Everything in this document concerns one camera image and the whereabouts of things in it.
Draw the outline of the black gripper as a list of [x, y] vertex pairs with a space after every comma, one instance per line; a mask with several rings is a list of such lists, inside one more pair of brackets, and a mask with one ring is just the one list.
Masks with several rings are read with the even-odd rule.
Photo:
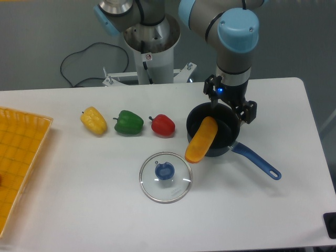
[[257, 103], [246, 101], [245, 94], [248, 77], [241, 75], [210, 75], [204, 81], [203, 93], [208, 95], [211, 108], [215, 108], [221, 100], [231, 108], [241, 122], [252, 123], [257, 116]]

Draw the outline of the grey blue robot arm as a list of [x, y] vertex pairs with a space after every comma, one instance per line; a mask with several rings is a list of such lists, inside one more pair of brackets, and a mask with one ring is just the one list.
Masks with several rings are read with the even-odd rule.
[[254, 101], [245, 99], [259, 20], [254, 10], [263, 1], [180, 1], [179, 19], [165, 10], [165, 1], [100, 1], [93, 11], [105, 31], [122, 34], [132, 49], [141, 85], [172, 83], [174, 47], [184, 24], [217, 53], [215, 74], [205, 81], [212, 103], [223, 101], [238, 118], [251, 123]]

